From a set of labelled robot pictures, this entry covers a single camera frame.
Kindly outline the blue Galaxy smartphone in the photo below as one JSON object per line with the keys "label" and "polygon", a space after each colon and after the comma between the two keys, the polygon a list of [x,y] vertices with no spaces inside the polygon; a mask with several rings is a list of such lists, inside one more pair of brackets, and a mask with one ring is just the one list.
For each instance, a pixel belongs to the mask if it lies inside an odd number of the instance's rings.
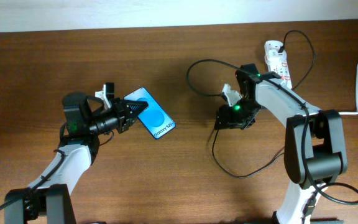
{"label": "blue Galaxy smartphone", "polygon": [[169,117],[165,110],[144,87],[133,91],[125,96],[124,99],[145,101],[148,103],[148,107],[138,115],[138,118],[154,139],[160,139],[176,128],[174,120]]}

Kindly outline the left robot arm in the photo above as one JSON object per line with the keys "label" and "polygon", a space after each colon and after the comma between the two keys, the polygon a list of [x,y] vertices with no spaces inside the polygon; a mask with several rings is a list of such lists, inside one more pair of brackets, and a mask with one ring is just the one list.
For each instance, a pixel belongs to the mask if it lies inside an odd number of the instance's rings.
{"label": "left robot arm", "polygon": [[5,223],[28,223],[41,215],[47,216],[48,223],[75,223],[70,195],[96,159],[99,136],[127,131],[149,104],[110,93],[97,97],[74,92],[62,99],[62,105],[66,122],[60,128],[55,157],[26,188],[7,193]]}

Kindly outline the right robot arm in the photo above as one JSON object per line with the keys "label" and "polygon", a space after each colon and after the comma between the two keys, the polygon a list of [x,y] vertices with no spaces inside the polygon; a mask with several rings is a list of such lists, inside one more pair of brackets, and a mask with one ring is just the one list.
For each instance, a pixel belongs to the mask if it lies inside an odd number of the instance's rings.
{"label": "right robot arm", "polygon": [[257,113],[269,110],[285,128],[284,165],[290,179],[281,207],[271,223],[311,223],[319,199],[344,204],[325,191],[337,186],[336,179],[348,168],[341,115],[307,103],[283,84],[276,72],[259,73],[254,64],[242,65],[235,73],[239,91],[225,86],[215,130],[246,129]]}

